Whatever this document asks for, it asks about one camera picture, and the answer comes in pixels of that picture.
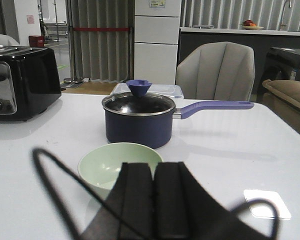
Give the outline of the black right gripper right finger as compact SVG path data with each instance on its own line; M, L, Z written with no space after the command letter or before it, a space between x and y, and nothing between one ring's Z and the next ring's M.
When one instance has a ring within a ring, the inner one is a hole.
M154 233L159 240L265 239L221 206L183 162L159 163L154 191Z

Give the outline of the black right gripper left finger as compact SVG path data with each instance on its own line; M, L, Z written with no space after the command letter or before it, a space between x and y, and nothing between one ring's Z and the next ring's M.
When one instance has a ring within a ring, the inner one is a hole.
M126 163L105 203L80 234L83 240L153 240L153 179L147 163Z

